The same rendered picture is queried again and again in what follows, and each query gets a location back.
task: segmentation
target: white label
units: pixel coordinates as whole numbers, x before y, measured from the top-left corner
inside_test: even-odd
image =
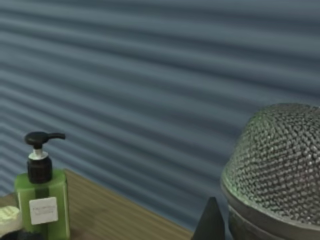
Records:
[[[58,221],[57,198],[48,197],[29,201],[31,224],[46,224]]]

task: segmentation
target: wood plank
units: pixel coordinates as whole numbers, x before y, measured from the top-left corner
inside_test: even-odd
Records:
[[[73,240],[190,240],[192,232],[66,170]],[[12,194],[0,207],[15,205]]]

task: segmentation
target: soap dispenser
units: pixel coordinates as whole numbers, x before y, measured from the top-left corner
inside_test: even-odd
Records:
[[[67,177],[63,169],[53,169],[43,144],[50,139],[66,139],[62,133],[31,132],[24,138],[33,152],[27,173],[16,177],[14,188],[25,231],[41,234],[44,240],[70,240]]]

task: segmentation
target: black object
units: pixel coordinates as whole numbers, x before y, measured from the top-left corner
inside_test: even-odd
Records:
[[[210,197],[191,240],[225,240],[225,223],[215,197]]]
[[[23,230],[10,232],[0,237],[0,240],[45,240],[40,233],[31,233]]]
[[[29,156],[27,162],[28,178],[32,184],[44,184],[52,179],[52,161],[48,155],[42,152],[43,144],[50,139],[66,139],[63,133],[46,133],[42,131],[30,132],[24,137],[28,145],[32,145],[34,151],[43,154],[43,159],[32,159]]]

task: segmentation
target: silver mesh ball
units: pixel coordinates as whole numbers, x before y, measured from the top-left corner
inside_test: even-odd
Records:
[[[320,225],[320,108],[276,104],[245,127],[222,184],[275,218]]]

